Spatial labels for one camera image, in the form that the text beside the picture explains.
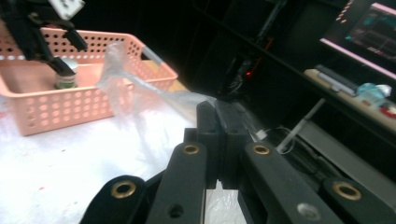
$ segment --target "small bottle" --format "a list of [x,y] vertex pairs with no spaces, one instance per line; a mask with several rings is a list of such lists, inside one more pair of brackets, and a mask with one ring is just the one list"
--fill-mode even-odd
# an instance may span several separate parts
[[[62,59],[72,70],[77,73],[78,63],[73,59]],[[56,74],[55,87],[58,90],[70,89],[77,86],[76,74],[69,77],[62,77]]]

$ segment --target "plastic wrap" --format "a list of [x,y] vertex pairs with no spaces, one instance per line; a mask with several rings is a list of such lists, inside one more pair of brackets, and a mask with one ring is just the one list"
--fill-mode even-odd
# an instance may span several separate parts
[[[142,162],[153,170],[161,170],[169,162],[175,146],[169,136],[179,134],[180,126],[195,127],[196,106],[215,99],[189,91],[163,91],[142,80],[130,71],[129,58],[122,43],[106,49],[103,74],[97,87],[104,91],[116,116],[118,125],[126,132],[137,134],[142,150]],[[128,91],[133,83],[134,90]],[[217,189],[207,192],[206,223],[246,223],[237,191]]]

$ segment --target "dark background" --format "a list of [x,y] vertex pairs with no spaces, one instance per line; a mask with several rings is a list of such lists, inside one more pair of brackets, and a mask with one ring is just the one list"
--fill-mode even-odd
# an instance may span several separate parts
[[[248,105],[268,129],[292,128],[321,97],[284,66],[261,57],[210,22],[203,21],[191,0],[86,0],[72,22],[80,30],[137,36],[179,74],[191,91]],[[254,41],[274,2],[264,0],[196,0],[207,15]],[[303,72],[322,63],[357,84],[395,81],[356,63],[319,42],[347,0],[290,0],[280,10],[260,46]],[[233,94],[219,91],[229,78],[235,55],[255,59],[252,74]],[[396,101],[395,93],[390,97]],[[334,105],[314,118],[340,142],[396,181],[396,149],[363,128]]]

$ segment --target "basket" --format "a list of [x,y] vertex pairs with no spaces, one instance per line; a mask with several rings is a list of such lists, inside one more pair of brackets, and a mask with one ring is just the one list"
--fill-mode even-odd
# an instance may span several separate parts
[[[7,97],[10,112],[22,135],[43,133],[113,116],[108,97],[95,88],[100,78],[106,45],[122,41],[131,59],[131,73],[167,90],[177,74],[132,35],[78,31],[88,50],[77,52],[63,37],[64,31],[42,29],[55,56],[78,62],[74,89],[55,90],[55,72],[44,63],[27,62],[15,45],[0,40],[0,94]],[[142,60],[145,55],[150,61]]]

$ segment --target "monitor screen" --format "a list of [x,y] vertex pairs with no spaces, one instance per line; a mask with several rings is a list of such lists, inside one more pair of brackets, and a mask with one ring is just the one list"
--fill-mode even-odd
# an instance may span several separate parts
[[349,0],[320,41],[396,79],[396,1]]

